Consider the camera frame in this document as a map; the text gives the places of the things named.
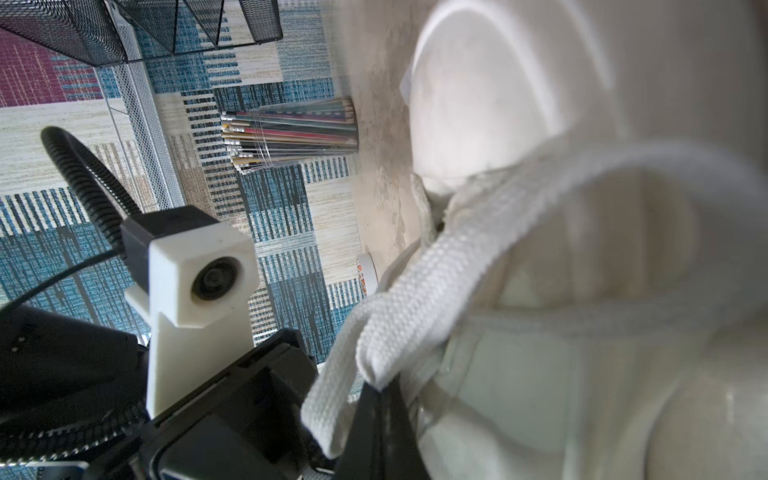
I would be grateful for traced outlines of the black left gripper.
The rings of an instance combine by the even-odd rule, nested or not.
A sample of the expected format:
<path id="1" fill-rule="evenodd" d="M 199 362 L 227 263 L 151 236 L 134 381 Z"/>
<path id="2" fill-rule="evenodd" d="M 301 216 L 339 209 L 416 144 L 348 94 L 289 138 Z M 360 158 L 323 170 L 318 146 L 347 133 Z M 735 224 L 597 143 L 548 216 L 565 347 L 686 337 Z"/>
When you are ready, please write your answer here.
<path id="1" fill-rule="evenodd" d="M 317 376 L 299 331 L 283 329 L 84 470 L 86 479 L 329 479 L 299 416 Z"/>

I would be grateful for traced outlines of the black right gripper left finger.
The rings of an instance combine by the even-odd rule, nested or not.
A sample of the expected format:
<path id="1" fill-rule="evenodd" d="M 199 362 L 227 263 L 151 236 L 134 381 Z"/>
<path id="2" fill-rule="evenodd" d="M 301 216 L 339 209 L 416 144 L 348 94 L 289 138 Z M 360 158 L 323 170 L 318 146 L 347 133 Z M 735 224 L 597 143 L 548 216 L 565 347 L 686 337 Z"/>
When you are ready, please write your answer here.
<path id="1" fill-rule="evenodd" d="M 346 446 L 336 464 L 334 479 L 386 478 L 386 402 L 385 393 L 369 384 L 363 386 Z"/>

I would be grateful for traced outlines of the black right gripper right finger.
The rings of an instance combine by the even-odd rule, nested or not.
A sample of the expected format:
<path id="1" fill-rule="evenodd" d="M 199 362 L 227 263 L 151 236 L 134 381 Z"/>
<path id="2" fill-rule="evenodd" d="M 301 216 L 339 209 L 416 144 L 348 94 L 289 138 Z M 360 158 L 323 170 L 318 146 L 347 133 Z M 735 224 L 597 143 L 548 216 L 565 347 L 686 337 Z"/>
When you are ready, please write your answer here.
<path id="1" fill-rule="evenodd" d="M 386 478 L 394 480 L 429 480 L 415 432 L 395 377 L 386 394 Z"/>

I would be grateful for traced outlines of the white canvas sneaker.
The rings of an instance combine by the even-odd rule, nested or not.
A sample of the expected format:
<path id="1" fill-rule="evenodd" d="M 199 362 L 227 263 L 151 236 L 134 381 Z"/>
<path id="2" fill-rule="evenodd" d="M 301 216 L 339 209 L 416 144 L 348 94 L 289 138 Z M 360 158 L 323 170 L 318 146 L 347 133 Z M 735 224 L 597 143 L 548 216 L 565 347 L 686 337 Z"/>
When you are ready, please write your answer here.
<path id="1" fill-rule="evenodd" d="M 428 200 L 411 269 L 521 166 L 688 140 L 767 176 L 767 40 L 753 1 L 443 1 L 411 73 Z M 763 479 L 767 296 L 711 328 L 518 334 L 515 311 L 661 293 L 696 264 L 673 179 L 611 172 L 487 271 L 449 337 L 400 372 L 430 479 Z"/>

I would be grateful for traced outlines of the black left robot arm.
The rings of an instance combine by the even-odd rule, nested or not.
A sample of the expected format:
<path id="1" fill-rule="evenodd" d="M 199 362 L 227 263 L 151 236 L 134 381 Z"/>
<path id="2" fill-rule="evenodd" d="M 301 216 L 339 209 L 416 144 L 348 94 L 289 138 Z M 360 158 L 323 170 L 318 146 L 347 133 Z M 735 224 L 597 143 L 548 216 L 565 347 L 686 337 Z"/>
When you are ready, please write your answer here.
<path id="1" fill-rule="evenodd" d="M 136 336 L 21 306 L 1 318 L 1 463 L 44 479 L 328 479 L 299 420 L 317 370 L 281 330 L 160 414 Z"/>

